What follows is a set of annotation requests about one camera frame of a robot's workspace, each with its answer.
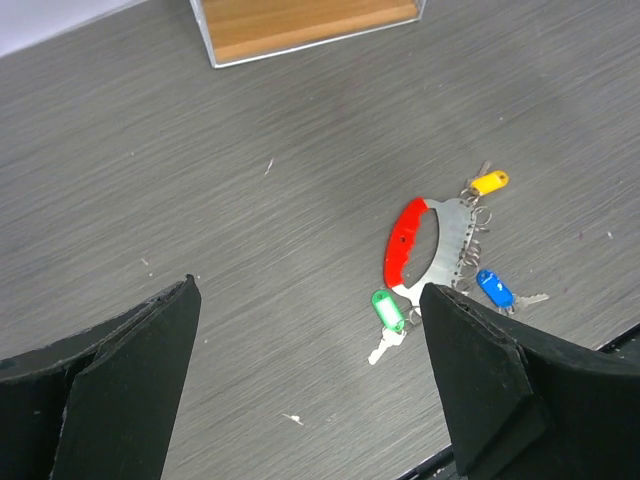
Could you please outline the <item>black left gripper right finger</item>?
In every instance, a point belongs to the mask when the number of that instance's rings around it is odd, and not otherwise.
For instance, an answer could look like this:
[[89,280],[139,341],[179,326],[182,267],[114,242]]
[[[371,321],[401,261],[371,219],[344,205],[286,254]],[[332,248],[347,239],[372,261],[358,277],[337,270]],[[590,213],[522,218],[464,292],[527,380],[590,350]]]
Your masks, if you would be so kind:
[[639,330],[589,349],[428,284],[431,366],[460,479],[635,479]]

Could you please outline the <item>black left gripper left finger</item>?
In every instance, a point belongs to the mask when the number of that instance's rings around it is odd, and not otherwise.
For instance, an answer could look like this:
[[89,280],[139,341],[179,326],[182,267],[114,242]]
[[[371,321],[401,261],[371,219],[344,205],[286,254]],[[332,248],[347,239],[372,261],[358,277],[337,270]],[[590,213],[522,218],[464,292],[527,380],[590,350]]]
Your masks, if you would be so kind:
[[2,478],[161,478],[201,303],[188,275],[116,317],[2,359]]

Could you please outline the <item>red handled metal key organizer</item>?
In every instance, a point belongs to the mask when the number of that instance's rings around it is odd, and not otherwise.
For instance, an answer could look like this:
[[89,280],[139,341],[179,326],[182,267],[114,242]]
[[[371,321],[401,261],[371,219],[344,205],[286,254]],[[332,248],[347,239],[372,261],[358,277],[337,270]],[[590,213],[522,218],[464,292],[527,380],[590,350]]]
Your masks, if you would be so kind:
[[[437,220],[437,245],[434,257],[423,275],[410,287],[405,285],[403,271],[410,261],[411,251],[421,227],[422,216],[433,212]],[[451,198],[437,201],[416,197],[398,216],[389,236],[383,261],[383,279],[387,288],[409,301],[409,314],[420,315],[419,301],[428,283],[445,285],[463,293],[479,270],[480,244],[476,232],[486,232],[492,213],[475,201]]]

